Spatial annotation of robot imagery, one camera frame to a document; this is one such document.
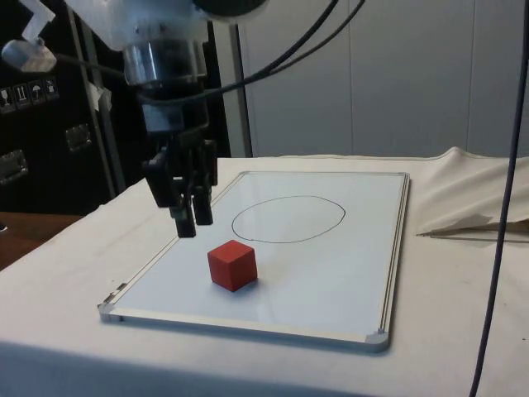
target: whiteboard frame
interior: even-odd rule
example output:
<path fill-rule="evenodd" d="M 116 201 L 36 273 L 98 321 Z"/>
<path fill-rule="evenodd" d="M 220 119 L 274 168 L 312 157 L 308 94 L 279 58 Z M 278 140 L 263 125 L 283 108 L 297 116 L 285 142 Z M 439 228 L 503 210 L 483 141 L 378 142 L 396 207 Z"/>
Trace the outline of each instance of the whiteboard frame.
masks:
<path fill-rule="evenodd" d="M 239 181 L 244 175 L 265 173 L 285 173 L 299 171 L 245 171 L 238 174 L 212 201 L 212 207 L 220 201 L 224 195 Z M 162 250 L 156 254 L 153 259 L 147 263 L 138 273 L 129 281 L 121 284 L 115 291 L 98 305 L 101 320 L 104 322 L 133 322 L 133 323 L 172 323 L 178 325 L 192 325 L 200 328 L 213 328 L 213 330 L 232 330 L 248 331 L 256 336 L 269 335 L 281 337 L 310 338 L 319 342 L 334 342 L 345 344 L 353 347 L 355 350 L 365 352 L 381 352 L 389 346 L 389 331 L 393 312 L 393 298 L 395 294 L 395 283 L 398 273 L 398 263 L 400 249 L 402 245 L 403 227 L 407 206 L 407 196 L 409 191 L 409 174 L 406 173 L 382 173 L 382 172 L 307 172 L 307 174 L 363 174 L 363 175 L 400 175 L 403 177 L 403 184 L 400 191 L 400 203 L 398 209 L 397 224 L 395 225 L 395 234 L 393 236 L 392 257 L 386 275 L 386 288 L 384 299 L 379 309 L 379 327 L 370 335 L 357 335 L 342 332 L 323 332 L 316 330 L 307 330 L 292 326 L 268 325 L 257 322 L 209 318 L 203 316 L 194 316 L 178 313 L 161 313 L 150 310 L 123 309 L 115 305 L 119 299 L 139 280 L 141 277 L 154 266 L 158 260 L 179 240 L 178 237 L 171 240 Z"/>

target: white wall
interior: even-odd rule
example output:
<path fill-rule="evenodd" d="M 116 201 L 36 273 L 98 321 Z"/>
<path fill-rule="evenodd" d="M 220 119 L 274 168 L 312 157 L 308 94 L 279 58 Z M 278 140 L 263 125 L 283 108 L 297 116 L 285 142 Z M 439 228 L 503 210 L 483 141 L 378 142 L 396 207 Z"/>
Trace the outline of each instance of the white wall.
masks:
<path fill-rule="evenodd" d="M 306 48 L 356 3 L 340 2 Z M 325 6 L 270 0 L 241 25 L 245 75 L 280 55 Z M 327 47 L 247 88 L 254 155 L 437 155 L 450 146 L 506 155 L 522 9 L 523 0 L 367 0 Z M 523 135 L 529 155 L 529 128 Z"/>

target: white fabric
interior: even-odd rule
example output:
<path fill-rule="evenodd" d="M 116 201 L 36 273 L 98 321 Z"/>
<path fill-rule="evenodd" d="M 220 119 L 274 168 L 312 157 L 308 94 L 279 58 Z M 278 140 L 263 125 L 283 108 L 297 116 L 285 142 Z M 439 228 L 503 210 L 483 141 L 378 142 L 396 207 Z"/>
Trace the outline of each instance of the white fabric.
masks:
<path fill-rule="evenodd" d="M 175 234 L 145 181 L 0 272 L 0 396 L 467 395 L 494 244 L 416 236 L 437 159 L 220 160 L 244 170 L 408 172 L 412 178 L 383 354 L 101 323 L 97 304 Z M 474 158 L 465 172 L 482 170 Z M 528 395 L 529 248 L 507 244 L 480 396 Z"/>
<path fill-rule="evenodd" d="M 435 235 L 468 228 L 497 225 L 502 207 L 507 159 L 475 158 L 459 149 L 436 162 L 424 178 L 418 206 L 417 233 Z M 508 221 L 529 220 L 529 157 L 518 160 Z M 529 232 L 520 223 L 518 230 Z"/>

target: cable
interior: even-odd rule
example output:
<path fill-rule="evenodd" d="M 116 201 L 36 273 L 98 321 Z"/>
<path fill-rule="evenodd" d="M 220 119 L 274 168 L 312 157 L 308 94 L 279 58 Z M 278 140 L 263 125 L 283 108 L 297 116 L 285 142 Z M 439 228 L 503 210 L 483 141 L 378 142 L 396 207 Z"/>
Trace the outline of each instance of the cable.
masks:
<path fill-rule="evenodd" d="M 488 292 L 487 312 L 479 344 L 478 360 L 474 371 L 470 397 L 475 397 L 478 393 L 479 381 L 483 371 L 485 351 L 487 350 L 488 335 L 490 326 L 493 321 L 494 302 L 496 301 L 496 290 L 498 289 L 499 271 L 502 265 L 503 243 L 505 242 L 505 231 L 507 229 L 507 219 L 509 204 L 511 202 L 512 183 L 514 181 L 514 171 L 516 169 L 516 160 L 518 153 L 518 142 L 520 140 L 520 129 L 522 128 L 522 112 L 525 102 L 526 82 L 527 82 L 527 33 L 529 33 L 529 0 L 525 1 L 524 20 L 523 20 L 523 49 L 522 49 L 522 71 L 520 73 L 520 82 L 518 85 L 518 95 L 516 104 L 516 116 L 514 129 L 512 130 L 511 150 L 509 154 L 509 166 L 507 172 L 507 182 L 505 184 L 505 194 L 503 195 L 502 212 L 498 225 L 498 242 L 496 244 L 496 256 L 494 257 L 493 273 L 490 280 L 490 291 Z"/>
<path fill-rule="evenodd" d="M 140 99 L 141 102 L 147 103 L 150 105 L 162 105 L 162 106 L 183 105 L 185 103 L 194 103 L 198 101 L 203 101 L 211 97 L 223 95 L 224 93 L 228 93 L 230 91 L 245 87 L 247 84 L 251 84 L 256 81 L 262 80 L 268 77 L 269 74 L 275 68 L 280 66 L 285 60 L 287 60 L 293 54 L 295 54 L 296 51 L 298 51 L 312 36 L 314 36 L 314 33 L 317 32 L 317 30 L 323 25 L 323 22 L 325 22 L 327 18 L 329 17 L 329 15 L 331 15 L 332 10 L 338 4 L 338 1 L 339 0 L 331 0 L 331 2 L 326 7 L 326 9 L 323 11 L 321 16 L 314 22 L 314 24 L 308 29 L 308 31 L 298 41 L 296 41 L 288 50 L 286 50 L 278 59 L 274 60 L 273 62 L 266 65 L 263 69 L 255 72 L 251 76 L 241 81 L 238 81 L 233 84 L 228 84 L 225 87 L 209 90 L 204 93 L 200 93 L 198 95 L 193 95 L 191 97 L 186 97 L 186 98 L 159 100 L 159 99 L 153 99 L 153 98 L 146 97 L 145 95 L 141 93 L 138 93 L 138 98 Z"/>
<path fill-rule="evenodd" d="M 59 62 L 64 62 L 66 64 L 71 64 L 71 65 L 84 66 L 85 68 L 99 70 L 102 73 L 111 75 L 113 77 L 118 77 L 119 79 L 125 79 L 125 75 L 122 72 L 120 72 L 119 70 L 115 70 L 115 69 L 109 68 L 107 66 L 92 64 L 92 63 L 87 62 L 85 60 L 79 60 L 79 59 L 77 59 L 77 58 L 75 58 L 73 56 L 69 56 L 69 55 L 65 55 L 65 54 L 56 54 L 56 53 L 54 53 L 54 55 L 55 55 L 55 58 L 57 58 L 57 61 L 59 61 Z"/>
<path fill-rule="evenodd" d="M 308 56 L 314 54 L 316 51 L 320 50 L 322 47 L 324 47 L 325 45 L 327 45 L 330 41 L 332 41 L 336 36 L 338 36 L 341 31 L 343 31 L 347 25 L 350 24 L 350 22 L 353 20 L 353 18 L 356 16 L 356 14 L 358 13 L 358 11 L 360 11 L 360 9 L 362 8 L 362 6 L 364 5 L 365 3 L 365 0 L 360 0 L 358 2 L 358 4 L 356 5 L 355 9 L 351 12 L 351 14 L 349 14 L 349 16 L 341 23 L 341 25 L 338 26 L 338 28 L 333 31 L 331 33 L 330 36 L 328 36 L 324 41 L 322 41 L 320 44 L 318 45 L 315 45 L 314 48 L 312 48 L 311 50 L 301 54 L 300 56 L 298 56 L 297 58 L 294 58 L 293 60 L 291 60 L 290 62 L 288 62 L 287 64 L 277 68 L 277 69 L 274 69 L 272 72 L 270 72 L 270 76 L 273 76 L 274 74 L 277 74 L 279 72 L 282 72 L 283 70 L 285 69 L 288 69 L 290 68 L 291 66 L 294 66 L 295 64 L 297 64 L 297 62 L 300 62 L 301 60 L 304 60 L 305 58 L 307 58 Z"/>

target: red cube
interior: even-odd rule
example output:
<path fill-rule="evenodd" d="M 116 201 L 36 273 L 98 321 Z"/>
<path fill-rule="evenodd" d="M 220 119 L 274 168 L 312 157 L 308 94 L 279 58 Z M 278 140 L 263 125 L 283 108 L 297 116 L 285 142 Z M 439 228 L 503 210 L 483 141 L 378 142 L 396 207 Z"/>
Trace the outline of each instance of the red cube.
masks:
<path fill-rule="evenodd" d="M 208 252 L 212 281 L 231 292 L 257 280 L 255 251 L 235 240 Z"/>

